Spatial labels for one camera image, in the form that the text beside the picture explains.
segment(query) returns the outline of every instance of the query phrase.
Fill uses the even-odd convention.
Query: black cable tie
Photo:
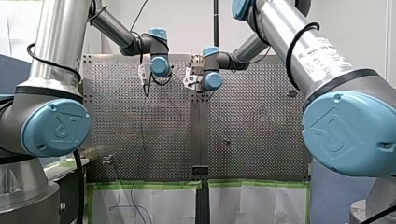
[[[71,72],[71,73],[73,73],[73,74],[76,76],[77,82],[78,82],[78,83],[81,81],[81,75],[79,74],[78,71],[74,70],[74,69],[71,68],[71,67],[63,66],[63,65],[60,65],[60,64],[58,64],[58,63],[54,63],[54,62],[50,62],[50,61],[47,61],[47,60],[38,58],[38,57],[32,52],[32,48],[33,48],[33,47],[35,47],[35,43],[33,43],[33,44],[31,44],[31,45],[29,45],[29,46],[27,47],[27,53],[28,53],[33,59],[38,60],[39,62],[44,63],[44,64],[46,64],[46,65],[54,66],[54,67],[57,67],[57,68],[61,68],[61,69],[63,69],[63,70],[66,70],[66,71],[68,71],[68,72]]]
[[[271,46],[268,40],[266,40],[262,35],[260,34],[259,30],[259,25],[257,24],[257,4],[256,1],[253,1],[251,4],[253,4],[253,24],[254,24],[254,29],[256,30],[256,35],[260,39],[260,41],[268,46]]]
[[[317,22],[311,22],[309,24],[307,24],[301,31],[299,31],[296,36],[293,38],[293,40],[290,43],[289,49],[288,49],[288,53],[286,55],[286,72],[288,73],[288,78],[289,81],[291,83],[291,85],[293,85],[293,87],[300,91],[300,88],[297,86],[293,75],[291,73],[291,57],[293,55],[293,50],[297,45],[297,42],[300,40],[300,38],[303,36],[303,34],[309,30],[313,30],[313,29],[317,29],[320,30],[320,25]]]

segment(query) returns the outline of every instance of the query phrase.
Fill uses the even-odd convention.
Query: green tape
[[[309,224],[311,222],[311,184],[309,183],[306,189],[306,209],[305,209],[305,223]]]
[[[61,166],[61,167],[75,167],[76,162],[75,161],[63,161],[63,162],[61,162],[61,164],[59,166]]]
[[[94,190],[110,190],[110,189],[154,189],[154,190],[170,190],[170,189],[200,189],[201,181],[180,181],[180,182],[145,182],[145,181],[121,181],[110,183],[91,183]]]
[[[210,188],[229,188],[242,186],[255,186],[267,188],[285,188],[285,189],[306,189],[309,188],[309,182],[285,182],[285,181],[270,181],[270,180],[250,180],[250,179],[235,179],[235,180],[209,180]]]
[[[87,216],[88,224],[92,224],[92,204],[93,204],[93,187],[87,186]]]
[[[242,187],[242,181],[244,179],[237,180],[207,180],[210,188],[234,188]]]

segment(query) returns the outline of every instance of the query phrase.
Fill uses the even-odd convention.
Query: robot logo
[[[81,116],[60,113],[56,117],[59,126],[56,129],[54,142],[72,143],[78,141],[78,129],[81,123]]]
[[[319,146],[332,159],[341,156],[361,144],[353,126],[345,122],[342,114],[333,108],[309,129]]]

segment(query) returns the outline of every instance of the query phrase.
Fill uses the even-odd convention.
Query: robotic arm
[[[298,1],[296,8],[288,0],[233,0],[234,17],[256,34],[233,54],[206,48],[201,88],[218,89],[220,69],[247,69],[270,45],[290,82],[305,95],[303,136],[312,155],[343,175],[395,175],[396,92],[376,71],[354,67],[319,35],[318,24],[304,17],[310,4]]]
[[[164,29],[133,35],[92,0],[45,0],[30,76],[13,96],[0,96],[0,220],[4,223],[60,223],[59,186],[48,182],[36,158],[74,152],[89,133],[90,115],[78,92],[88,18],[120,46],[123,55],[150,54],[152,75],[172,74]]]

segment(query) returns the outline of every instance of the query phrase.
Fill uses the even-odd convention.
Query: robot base
[[[0,220],[9,224],[61,223],[59,185],[38,159],[0,165]]]
[[[396,203],[396,178],[378,178],[367,200],[354,202],[350,207],[349,224],[360,224],[369,217],[393,206]],[[396,223],[396,214],[382,217],[374,224]]]

